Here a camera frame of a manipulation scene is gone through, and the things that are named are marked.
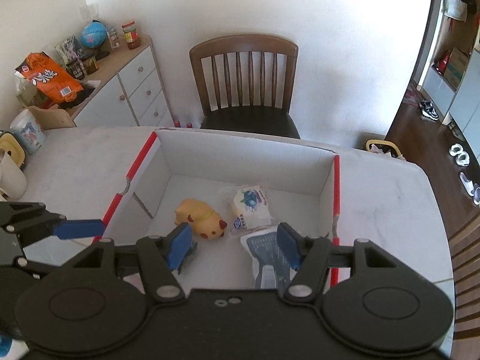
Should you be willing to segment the yellow dog plush toy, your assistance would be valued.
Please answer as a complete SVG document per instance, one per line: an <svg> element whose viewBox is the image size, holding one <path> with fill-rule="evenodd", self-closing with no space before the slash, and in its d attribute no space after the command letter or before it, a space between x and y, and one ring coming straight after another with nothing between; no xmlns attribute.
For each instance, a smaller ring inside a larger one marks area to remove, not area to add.
<svg viewBox="0 0 480 360"><path fill-rule="evenodd" d="M185 199L175 210L174 223L187 223L192 232L203 239L213 240L224 236L227 222L207 203L193 198Z"/></svg>

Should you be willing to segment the white grey snack bag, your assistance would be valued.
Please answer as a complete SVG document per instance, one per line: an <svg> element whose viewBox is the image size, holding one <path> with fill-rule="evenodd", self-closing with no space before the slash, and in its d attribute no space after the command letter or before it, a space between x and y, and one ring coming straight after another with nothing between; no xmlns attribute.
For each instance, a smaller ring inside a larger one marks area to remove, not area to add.
<svg viewBox="0 0 480 360"><path fill-rule="evenodd" d="M251 232L240 237L241 245L252 259L256 289L276 289L284 293L295 277L277 241L277 226Z"/></svg>

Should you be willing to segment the blueberry bread clear packet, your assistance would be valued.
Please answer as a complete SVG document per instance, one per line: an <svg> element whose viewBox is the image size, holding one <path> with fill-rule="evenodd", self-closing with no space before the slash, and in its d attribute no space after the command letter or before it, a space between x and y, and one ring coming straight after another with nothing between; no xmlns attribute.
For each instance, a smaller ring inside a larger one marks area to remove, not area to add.
<svg viewBox="0 0 480 360"><path fill-rule="evenodd" d="M243 236L274 225L267 191L262 184L228 185L219 189L230 236Z"/></svg>

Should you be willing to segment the red cardboard box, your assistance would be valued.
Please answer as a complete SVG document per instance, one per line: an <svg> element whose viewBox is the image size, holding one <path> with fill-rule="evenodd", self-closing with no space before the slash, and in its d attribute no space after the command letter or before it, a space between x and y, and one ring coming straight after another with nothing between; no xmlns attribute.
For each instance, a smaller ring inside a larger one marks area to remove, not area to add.
<svg viewBox="0 0 480 360"><path fill-rule="evenodd" d="M295 270L278 246L278 225L333 235L339 160L297 140L160 129L106 236L132 245L188 222L196 248L176 272L183 289L283 290Z"/></svg>

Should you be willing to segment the white tissue roll pack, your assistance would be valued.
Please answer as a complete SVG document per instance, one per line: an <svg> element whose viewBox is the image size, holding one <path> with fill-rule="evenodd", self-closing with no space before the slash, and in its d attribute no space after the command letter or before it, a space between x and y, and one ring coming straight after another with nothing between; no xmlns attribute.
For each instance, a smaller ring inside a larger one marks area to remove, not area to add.
<svg viewBox="0 0 480 360"><path fill-rule="evenodd" d="M47 140L41 125L29 109L24 109L10 123L10 131L29 155L37 152Z"/></svg>

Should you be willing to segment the yellow rim basket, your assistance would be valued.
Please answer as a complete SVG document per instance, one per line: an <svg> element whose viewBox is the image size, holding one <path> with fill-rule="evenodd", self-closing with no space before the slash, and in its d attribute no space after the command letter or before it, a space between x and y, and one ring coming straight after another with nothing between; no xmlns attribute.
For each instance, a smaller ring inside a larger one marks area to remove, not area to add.
<svg viewBox="0 0 480 360"><path fill-rule="evenodd" d="M390 158L405 161L399 147L391 141L371 139L366 141L365 149L370 153L386 155Z"/></svg>

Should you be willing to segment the orange snack bag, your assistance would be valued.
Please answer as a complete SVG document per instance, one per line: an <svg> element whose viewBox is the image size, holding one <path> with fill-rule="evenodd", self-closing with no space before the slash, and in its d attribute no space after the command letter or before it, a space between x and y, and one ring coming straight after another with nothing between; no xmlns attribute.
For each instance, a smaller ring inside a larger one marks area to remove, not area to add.
<svg viewBox="0 0 480 360"><path fill-rule="evenodd" d="M58 105L75 106L88 97L82 83L44 52L30 53L16 71Z"/></svg>

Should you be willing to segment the wooden chair behind table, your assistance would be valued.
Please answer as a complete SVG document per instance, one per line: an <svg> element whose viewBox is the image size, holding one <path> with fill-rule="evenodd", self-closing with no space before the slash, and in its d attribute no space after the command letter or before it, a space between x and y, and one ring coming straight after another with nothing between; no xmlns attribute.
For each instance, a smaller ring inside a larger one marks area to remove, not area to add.
<svg viewBox="0 0 480 360"><path fill-rule="evenodd" d="M190 49L202 129L300 138L290 116L299 47L265 34L216 37Z"/></svg>

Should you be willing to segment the wooden chair right side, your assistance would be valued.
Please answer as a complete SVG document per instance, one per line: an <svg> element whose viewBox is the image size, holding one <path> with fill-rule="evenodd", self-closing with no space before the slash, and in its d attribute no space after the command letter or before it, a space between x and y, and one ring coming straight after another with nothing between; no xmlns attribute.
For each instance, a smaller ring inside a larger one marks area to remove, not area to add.
<svg viewBox="0 0 480 360"><path fill-rule="evenodd" d="M479 215L448 238L456 299L454 340L479 338Z"/></svg>

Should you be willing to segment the white slippers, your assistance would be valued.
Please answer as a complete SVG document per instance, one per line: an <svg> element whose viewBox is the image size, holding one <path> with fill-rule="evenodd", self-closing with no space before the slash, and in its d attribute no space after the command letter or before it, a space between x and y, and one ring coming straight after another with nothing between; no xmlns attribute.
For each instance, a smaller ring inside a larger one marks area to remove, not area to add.
<svg viewBox="0 0 480 360"><path fill-rule="evenodd" d="M453 144L449 148L448 153L451 157L455 159L457 166L467 167L470 165L470 155L467 151L464 150L464 147L461 144Z"/></svg>

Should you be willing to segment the black white sneakers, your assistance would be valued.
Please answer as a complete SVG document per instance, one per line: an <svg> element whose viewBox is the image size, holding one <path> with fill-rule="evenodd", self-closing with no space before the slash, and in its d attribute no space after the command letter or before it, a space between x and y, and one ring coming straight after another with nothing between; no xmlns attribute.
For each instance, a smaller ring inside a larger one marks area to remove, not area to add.
<svg viewBox="0 0 480 360"><path fill-rule="evenodd" d="M431 119L433 121L438 121L439 116L435 110L433 103L427 100L421 100L420 102L421 113L424 117Z"/></svg>

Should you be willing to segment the blue globe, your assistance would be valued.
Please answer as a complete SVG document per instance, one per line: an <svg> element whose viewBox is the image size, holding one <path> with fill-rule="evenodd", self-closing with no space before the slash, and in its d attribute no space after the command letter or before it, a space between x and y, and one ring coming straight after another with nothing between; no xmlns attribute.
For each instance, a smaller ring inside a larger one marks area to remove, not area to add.
<svg viewBox="0 0 480 360"><path fill-rule="evenodd" d="M109 55L108 51L102 49L106 40L107 28L98 20L93 20L86 25L80 35L80 42L83 47L92 49L97 60L101 60Z"/></svg>

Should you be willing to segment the red lid sauce jar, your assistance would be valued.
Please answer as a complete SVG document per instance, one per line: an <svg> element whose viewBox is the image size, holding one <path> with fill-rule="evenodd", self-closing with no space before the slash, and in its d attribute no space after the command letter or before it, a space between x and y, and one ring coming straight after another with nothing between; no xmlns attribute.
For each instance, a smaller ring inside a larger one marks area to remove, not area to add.
<svg viewBox="0 0 480 360"><path fill-rule="evenodd" d="M136 49L141 45L141 38L137 33L137 25L135 20L131 20L121 25L124 33L124 38L127 43L127 47L130 50Z"/></svg>

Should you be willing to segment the cardboard carton in cabinet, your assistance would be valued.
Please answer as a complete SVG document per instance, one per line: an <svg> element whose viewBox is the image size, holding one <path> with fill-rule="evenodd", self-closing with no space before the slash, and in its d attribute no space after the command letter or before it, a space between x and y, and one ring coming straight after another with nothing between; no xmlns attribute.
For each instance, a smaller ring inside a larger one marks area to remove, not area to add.
<svg viewBox="0 0 480 360"><path fill-rule="evenodd" d="M448 64L445 68L443 77L451 85L451 87L454 88L454 90L458 89L467 68L468 62L468 55L465 55L456 47L451 50Z"/></svg>

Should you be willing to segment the blue wall cabinet unit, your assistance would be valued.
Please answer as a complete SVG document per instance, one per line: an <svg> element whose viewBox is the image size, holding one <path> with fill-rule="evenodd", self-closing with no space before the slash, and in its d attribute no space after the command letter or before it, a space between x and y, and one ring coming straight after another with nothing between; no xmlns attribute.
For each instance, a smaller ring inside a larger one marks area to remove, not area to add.
<svg viewBox="0 0 480 360"><path fill-rule="evenodd" d="M479 158L479 50L465 56L454 48L444 74L435 66L429 68L421 92L433 102L444 124L455 121Z"/></svg>

